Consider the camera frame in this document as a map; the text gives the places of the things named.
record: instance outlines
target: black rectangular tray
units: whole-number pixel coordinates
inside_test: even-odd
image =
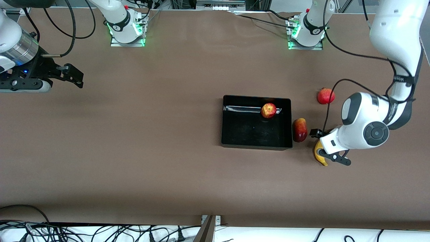
[[[276,106],[276,114],[268,119],[261,115],[260,110],[269,102]],[[292,148],[291,100],[225,95],[221,143],[229,148]]]

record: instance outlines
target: table surface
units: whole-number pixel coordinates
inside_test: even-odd
[[[67,9],[49,9],[71,32]],[[84,88],[54,81],[45,94],[0,95],[0,204],[32,204],[52,221],[198,224],[221,214],[232,226],[428,228],[430,68],[423,65],[410,122],[381,147],[353,150],[351,166],[313,158],[308,137],[286,151],[221,147],[223,95],[290,98],[293,119],[321,128],[316,93],[351,78],[384,93],[388,63],[323,51],[288,50],[285,29],[225,11],[162,11],[143,48],[110,47],[97,29],[58,64],[72,63]],[[76,9],[78,35],[92,29]],[[282,23],[266,13],[255,16]],[[70,38],[32,10],[40,45],[62,53]],[[20,24],[32,31],[25,18]],[[378,55],[362,15],[334,15],[339,46]],[[359,87],[336,88],[328,128]],[[39,219],[30,210],[2,217]]]

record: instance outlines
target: yellow banana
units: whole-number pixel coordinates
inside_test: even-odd
[[[315,145],[315,148],[313,149],[313,155],[319,163],[321,163],[323,166],[328,166],[326,159],[318,154],[318,150],[323,149],[323,145],[321,144],[321,141],[318,140],[318,142]]]

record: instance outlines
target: red fruit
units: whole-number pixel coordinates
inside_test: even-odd
[[[266,103],[261,108],[261,115],[265,118],[271,118],[276,114],[276,106],[273,103]]]
[[[332,93],[332,98],[330,99],[331,93],[331,89],[323,87],[318,93],[318,102],[320,104],[328,104],[333,102],[335,100],[335,92]]]
[[[304,118],[299,118],[293,122],[293,140],[302,142],[307,137],[307,126]]]

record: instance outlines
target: metal cylinder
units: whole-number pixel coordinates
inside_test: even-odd
[[[36,56],[38,49],[39,44],[37,41],[25,30],[22,30],[18,43],[9,50],[0,53],[0,55],[7,57],[15,62],[16,65],[23,65]]]

